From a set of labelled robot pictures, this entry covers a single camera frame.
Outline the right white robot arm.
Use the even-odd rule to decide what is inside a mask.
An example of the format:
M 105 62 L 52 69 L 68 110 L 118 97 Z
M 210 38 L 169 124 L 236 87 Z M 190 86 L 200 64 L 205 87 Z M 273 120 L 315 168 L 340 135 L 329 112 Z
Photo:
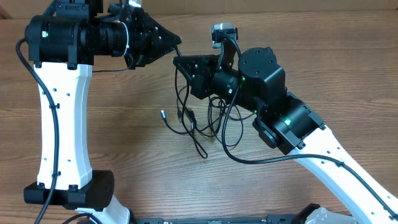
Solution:
M 173 63 L 199 99 L 210 95 L 255 114 L 253 126 L 283 161 L 294 160 L 317 177 L 359 223 L 394 223 L 397 199 L 344 149 L 324 120 L 285 86 L 272 49 L 252 48 L 230 67 L 233 54 L 175 57 Z

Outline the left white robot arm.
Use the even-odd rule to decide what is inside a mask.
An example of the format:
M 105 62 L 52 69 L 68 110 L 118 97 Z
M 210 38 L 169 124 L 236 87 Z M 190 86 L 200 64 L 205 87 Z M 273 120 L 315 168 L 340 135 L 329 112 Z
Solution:
M 42 153 L 37 180 L 24 201 L 59 205 L 93 223 L 133 223 L 114 195 L 114 174 L 94 170 L 87 146 L 87 100 L 97 55 L 122 57 L 144 67 L 173 51 L 180 37 L 146 13 L 140 1 L 53 1 L 34 16 L 23 42 L 22 63 L 39 86 Z

